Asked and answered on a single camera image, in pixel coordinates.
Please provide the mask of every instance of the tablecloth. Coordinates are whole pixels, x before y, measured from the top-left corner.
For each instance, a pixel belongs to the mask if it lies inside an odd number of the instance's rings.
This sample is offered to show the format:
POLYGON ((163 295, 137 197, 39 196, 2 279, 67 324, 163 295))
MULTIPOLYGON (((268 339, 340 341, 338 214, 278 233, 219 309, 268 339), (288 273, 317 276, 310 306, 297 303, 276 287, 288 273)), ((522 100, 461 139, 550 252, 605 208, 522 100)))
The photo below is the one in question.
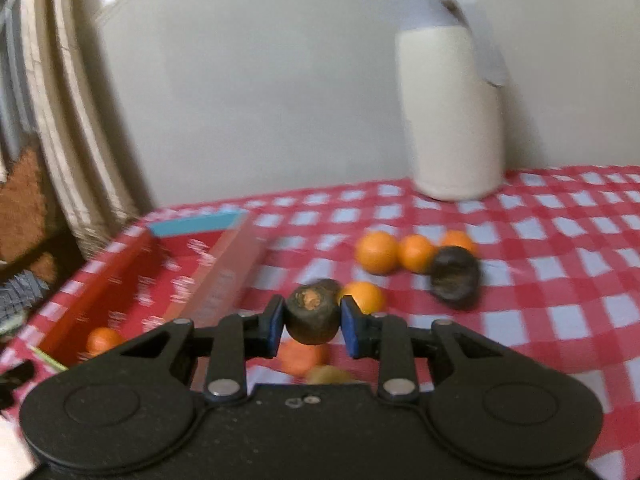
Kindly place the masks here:
MULTIPOLYGON (((450 317, 582 381, 605 412, 590 465, 607 480, 640 475, 640 167, 510 173, 491 197, 459 203, 430 200, 409 180, 395 180, 163 208, 141 222, 235 208, 254 212, 258 235, 270 244, 240 309, 260 311, 271 294, 288 294, 315 278, 372 281, 385 290, 390 312, 412 326, 450 317), (482 256, 478 306, 449 310, 428 294, 424 277, 407 271, 364 272, 354 263, 353 247, 369 229, 399 237, 417 232, 434 242, 448 229, 465 230, 482 256)), ((114 243, 125 244, 138 231, 114 243)), ((106 251, 97 261, 115 256, 106 251)), ((20 333, 0 357, 0 369, 31 357, 27 346, 62 314, 74 288, 63 289, 20 333)), ((332 361, 357 378, 376 379, 375 362, 351 361, 339 334, 332 361)), ((432 388, 426 364, 418 361, 417 368, 421 389, 432 388)), ((41 362, 37 369, 18 400, 53 373, 41 362)), ((277 359, 248 364, 250 385, 292 380, 277 359)), ((17 413, 8 416, 15 420, 17 413)))

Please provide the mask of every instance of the beige curtain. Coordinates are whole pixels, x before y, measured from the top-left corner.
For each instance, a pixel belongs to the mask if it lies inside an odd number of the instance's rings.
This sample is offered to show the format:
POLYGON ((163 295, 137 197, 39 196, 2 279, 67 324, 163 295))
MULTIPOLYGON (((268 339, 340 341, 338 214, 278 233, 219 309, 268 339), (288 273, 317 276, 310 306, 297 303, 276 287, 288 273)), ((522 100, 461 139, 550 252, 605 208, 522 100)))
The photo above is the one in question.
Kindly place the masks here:
POLYGON ((22 42, 38 134, 82 254, 137 216, 114 163, 76 43, 71 0, 21 0, 22 42))

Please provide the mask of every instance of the red box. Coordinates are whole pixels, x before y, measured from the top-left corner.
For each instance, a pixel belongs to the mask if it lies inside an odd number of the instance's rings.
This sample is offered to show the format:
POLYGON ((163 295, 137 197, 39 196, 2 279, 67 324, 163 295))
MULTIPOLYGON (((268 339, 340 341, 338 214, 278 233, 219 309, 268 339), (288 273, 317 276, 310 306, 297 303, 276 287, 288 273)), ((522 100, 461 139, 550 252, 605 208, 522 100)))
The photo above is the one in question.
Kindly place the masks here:
POLYGON ((233 309, 264 251, 242 210, 133 229, 140 232, 127 244, 106 249, 116 254, 85 266, 84 273, 92 265, 100 270, 82 280, 77 298, 38 346, 61 364, 87 359, 87 337, 100 326, 130 339, 176 317, 216 324, 233 309))

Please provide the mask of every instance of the black robotic gripper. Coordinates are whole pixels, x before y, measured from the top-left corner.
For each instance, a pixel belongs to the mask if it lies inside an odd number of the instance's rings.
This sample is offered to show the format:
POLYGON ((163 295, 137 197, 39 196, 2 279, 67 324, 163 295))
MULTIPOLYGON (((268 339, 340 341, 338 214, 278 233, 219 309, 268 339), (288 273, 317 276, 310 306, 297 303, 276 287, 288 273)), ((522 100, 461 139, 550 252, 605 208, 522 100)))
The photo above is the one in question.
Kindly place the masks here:
POLYGON ((20 410, 40 465, 32 480, 597 478, 585 460, 602 426, 583 384, 449 320, 430 330, 364 316, 343 298, 352 358, 378 386, 259 384, 284 299, 212 328, 176 319, 37 386, 20 410), (190 390, 209 358, 203 391, 190 390), (420 392, 415 359, 434 390, 420 392))

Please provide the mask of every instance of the thermos handle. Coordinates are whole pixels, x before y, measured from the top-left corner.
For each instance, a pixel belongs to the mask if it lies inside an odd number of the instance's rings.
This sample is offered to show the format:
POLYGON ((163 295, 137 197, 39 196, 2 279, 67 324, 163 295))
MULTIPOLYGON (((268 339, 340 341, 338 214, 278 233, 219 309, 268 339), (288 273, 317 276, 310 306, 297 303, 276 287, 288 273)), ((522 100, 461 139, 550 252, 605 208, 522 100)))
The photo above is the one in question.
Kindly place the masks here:
POLYGON ((455 7, 466 23, 474 43, 476 68, 482 79, 500 87, 507 81, 507 68, 500 49, 495 44, 489 19, 476 0, 441 0, 446 7, 455 7))

